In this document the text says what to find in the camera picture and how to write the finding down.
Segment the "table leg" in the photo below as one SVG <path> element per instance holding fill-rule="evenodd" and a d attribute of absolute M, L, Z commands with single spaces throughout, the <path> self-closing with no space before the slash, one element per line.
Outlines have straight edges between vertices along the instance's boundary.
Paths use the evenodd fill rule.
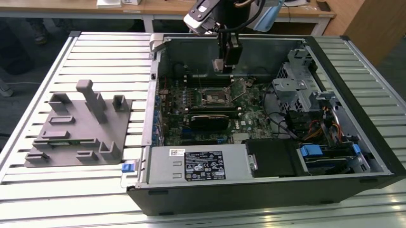
<path fill-rule="evenodd" d="M 145 21 L 145 27 L 146 27 L 146 32 L 153 33 L 154 32 L 154 15 L 143 15 L 142 19 Z"/>
<path fill-rule="evenodd" d="M 312 31 L 313 36 L 322 36 L 332 18 L 320 18 L 316 28 Z"/>

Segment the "warning label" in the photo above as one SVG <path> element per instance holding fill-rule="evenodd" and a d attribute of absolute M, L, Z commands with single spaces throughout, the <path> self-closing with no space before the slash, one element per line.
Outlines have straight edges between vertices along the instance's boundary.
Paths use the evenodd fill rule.
<path fill-rule="evenodd" d="M 223 152 L 186 152 L 185 174 L 187 181 L 225 180 Z"/>

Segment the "white tag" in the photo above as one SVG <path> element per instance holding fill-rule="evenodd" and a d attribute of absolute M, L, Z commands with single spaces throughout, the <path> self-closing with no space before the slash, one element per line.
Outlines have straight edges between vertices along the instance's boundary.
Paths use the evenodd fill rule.
<path fill-rule="evenodd" d="M 170 156 L 185 156 L 185 149 L 170 149 Z"/>
<path fill-rule="evenodd" d="M 123 10 L 123 13 L 141 13 L 141 10 Z"/>

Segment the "aluminum slotted table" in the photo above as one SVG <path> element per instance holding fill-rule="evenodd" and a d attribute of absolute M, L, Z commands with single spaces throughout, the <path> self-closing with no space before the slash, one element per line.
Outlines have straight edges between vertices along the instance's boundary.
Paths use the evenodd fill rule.
<path fill-rule="evenodd" d="M 146 33 L 82 32 L 70 37 L 0 154 L 0 227 L 405 227 L 406 180 L 340 204 L 149 217 L 122 187 L 122 165 L 26 168 L 26 155 L 51 110 L 54 92 L 83 99 L 79 79 L 111 99 L 133 100 L 125 160 L 141 157 L 150 80 Z M 350 41 L 320 37 L 344 80 L 406 165 L 406 104 Z M 320 72 L 325 87 L 329 82 Z"/>

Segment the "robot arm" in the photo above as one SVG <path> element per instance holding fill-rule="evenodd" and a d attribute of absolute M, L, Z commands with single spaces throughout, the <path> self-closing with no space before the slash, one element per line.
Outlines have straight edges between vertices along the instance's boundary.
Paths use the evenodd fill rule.
<path fill-rule="evenodd" d="M 259 9 L 249 18 L 254 2 Z M 266 5 L 278 4 L 278 7 L 269 8 L 255 26 L 258 30 L 268 31 L 284 2 L 285 0 L 198 0 L 183 20 L 195 34 L 217 34 L 219 58 L 214 60 L 215 71 L 231 73 L 242 55 L 239 31 L 257 20 Z"/>

